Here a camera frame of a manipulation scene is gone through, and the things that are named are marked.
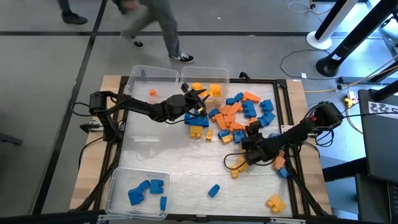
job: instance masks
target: gray floor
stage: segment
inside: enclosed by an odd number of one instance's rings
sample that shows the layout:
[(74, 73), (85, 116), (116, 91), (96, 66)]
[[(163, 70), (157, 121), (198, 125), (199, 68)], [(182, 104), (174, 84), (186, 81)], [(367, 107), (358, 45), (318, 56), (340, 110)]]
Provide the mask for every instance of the gray floor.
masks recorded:
[[(0, 1), (0, 31), (91, 31), (100, 2), (71, 0), (72, 8), (86, 16), (89, 23), (70, 26), (63, 24), (54, 0)], [(291, 1), (287, 0), (170, 2), (180, 31), (308, 32), (320, 25), (311, 13), (288, 11), (286, 7)], [(317, 4), (317, 9), (323, 11), (331, 6), (330, 3)], [(338, 31), (351, 31), (367, 11), (364, 4), (358, 4)], [(108, 2), (99, 30), (120, 31), (128, 25), (130, 17), (120, 15), (116, 6)], [(159, 26), (152, 24), (146, 30), (159, 30)], [(142, 36), (141, 40), (146, 46), (137, 50), (117, 36), (97, 37), (78, 101), (88, 102), (90, 93), (99, 90), (104, 75), (129, 75), (135, 65), (181, 71), (184, 65), (170, 62), (161, 37)], [(333, 38), (333, 47), (342, 40)], [(196, 56), (194, 66), (227, 68), (232, 77), (245, 71), (253, 78), (288, 78), (279, 69), (282, 57), (294, 50), (309, 48), (304, 37), (183, 36), (180, 41), (184, 51)], [(0, 36), (0, 132), (24, 139), (21, 147), (0, 144), (0, 202), (4, 202), (0, 203), (0, 216), (30, 212), (87, 43), (88, 37), (79, 36)], [(315, 70), (315, 63), (325, 55), (322, 51), (298, 53), (285, 60), (284, 68), (293, 76), (305, 72), (308, 77), (323, 78)], [(368, 39), (347, 58), (338, 76), (363, 77), (390, 58), (381, 38)], [(306, 90), (336, 87), (330, 80), (304, 80), (303, 83)], [(327, 94), (307, 93), (307, 102), (313, 103)], [(330, 100), (343, 110), (340, 97)], [(44, 206), (45, 213), (68, 210), (78, 155), (86, 141), (86, 134), (78, 126), (89, 120), (72, 117)], [(353, 122), (360, 126), (360, 119), (353, 118)], [(364, 156), (362, 135), (348, 123), (343, 123), (335, 133), (332, 147), (320, 148), (323, 157), (350, 161)]]

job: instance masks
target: transparent container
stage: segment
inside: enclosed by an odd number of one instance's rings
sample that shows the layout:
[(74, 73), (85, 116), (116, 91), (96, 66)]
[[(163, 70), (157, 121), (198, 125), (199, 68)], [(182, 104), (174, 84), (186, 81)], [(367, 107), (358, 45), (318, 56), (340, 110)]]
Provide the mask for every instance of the transparent container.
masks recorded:
[[(145, 180), (160, 179), (164, 181), (162, 194), (150, 194), (149, 189), (142, 194), (144, 200), (139, 205), (131, 205), (128, 191), (138, 187)], [(141, 218), (148, 220), (163, 220), (167, 216), (170, 205), (172, 176), (165, 171), (128, 169), (118, 167), (111, 179), (105, 211), (109, 215), (120, 215), (128, 218)], [(166, 196), (165, 211), (160, 210), (160, 197)]]
[(190, 88), (192, 83), (201, 83), (202, 87), (210, 90), (211, 84), (221, 85), (220, 96), (210, 96), (206, 100), (208, 103), (222, 104), (228, 97), (229, 94), (229, 71), (225, 68), (206, 68), (206, 67), (191, 67), (186, 66), (181, 71), (181, 83), (188, 83)]
[[(148, 103), (160, 103), (174, 94), (181, 94), (178, 71), (145, 65), (136, 65), (130, 74), (124, 93)], [(156, 96), (150, 96), (151, 90)]]

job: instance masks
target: sticker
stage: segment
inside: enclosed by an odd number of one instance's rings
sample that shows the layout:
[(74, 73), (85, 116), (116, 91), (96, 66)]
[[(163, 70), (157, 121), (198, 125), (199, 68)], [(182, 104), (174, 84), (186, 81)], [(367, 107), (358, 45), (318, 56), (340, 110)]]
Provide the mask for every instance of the sticker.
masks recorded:
[(369, 105), (369, 113), (397, 113), (397, 114), (377, 114), (379, 116), (385, 116), (388, 118), (398, 119), (398, 106), (388, 105), (385, 103), (375, 103), (375, 102), (368, 102)]

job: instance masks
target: wooden table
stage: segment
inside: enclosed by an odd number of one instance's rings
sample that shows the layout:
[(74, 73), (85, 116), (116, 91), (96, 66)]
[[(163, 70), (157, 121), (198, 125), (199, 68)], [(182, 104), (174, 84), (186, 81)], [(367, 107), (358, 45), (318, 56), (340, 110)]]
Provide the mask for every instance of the wooden table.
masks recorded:
[[(117, 93), (119, 91), (120, 81), (121, 76), (104, 76), (101, 91), (113, 91), (114, 93)], [(292, 109), (294, 124), (298, 124), (308, 110), (301, 80), (287, 80), (287, 89), (289, 91), (290, 107)], [(282, 89), (279, 89), (279, 95), (282, 115), (284, 120), (287, 121), (287, 111)], [(108, 100), (108, 106), (112, 105), (112, 101)], [(89, 133), (87, 142), (91, 142), (92, 140), (101, 137), (102, 134), (102, 132)], [(308, 138), (307, 141), (309, 143), (315, 144), (313, 138)], [(97, 184), (100, 176), (101, 166), (103, 164), (105, 147), (106, 142), (98, 141), (86, 148), (81, 161), (72, 201), (70, 203), (71, 209), (79, 206)], [(304, 144), (302, 146), (300, 158), (307, 188), (315, 200), (322, 206), (322, 208), (331, 214), (329, 198), (326, 191), (325, 181), (323, 180), (318, 152), (310, 146)], [(108, 184), (104, 186), (100, 208), (104, 208), (105, 206), (106, 197), (108, 195), (108, 187)], [(303, 213), (301, 194), (297, 186), (295, 188), (295, 193), (297, 196), (298, 211), (299, 213)]]

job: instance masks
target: plastic bin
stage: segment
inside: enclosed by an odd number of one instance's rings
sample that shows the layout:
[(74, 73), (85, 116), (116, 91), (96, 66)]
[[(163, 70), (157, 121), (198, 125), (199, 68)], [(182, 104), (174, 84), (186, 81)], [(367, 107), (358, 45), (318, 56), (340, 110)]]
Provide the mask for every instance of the plastic bin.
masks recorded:
[[(164, 181), (162, 194), (150, 194), (149, 189), (143, 192), (144, 200), (139, 205), (131, 205), (127, 192), (138, 187), (145, 180), (160, 179)], [(118, 167), (111, 179), (105, 211), (110, 215), (122, 215), (129, 218), (163, 220), (170, 205), (172, 176), (165, 171), (127, 169)], [(160, 197), (167, 197), (166, 210), (160, 210)]]
[[(145, 65), (136, 65), (130, 74), (124, 93), (148, 103), (160, 103), (168, 97), (182, 93), (178, 85), (178, 71)], [(150, 96), (155, 90), (157, 96)]]
[(222, 104), (229, 94), (229, 71), (225, 68), (206, 68), (186, 66), (181, 71), (181, 83), (201, 83), (203, 88), (209, 90), (210, 84), (221, 85), (221, 96), (210, 96), (206, 103)]

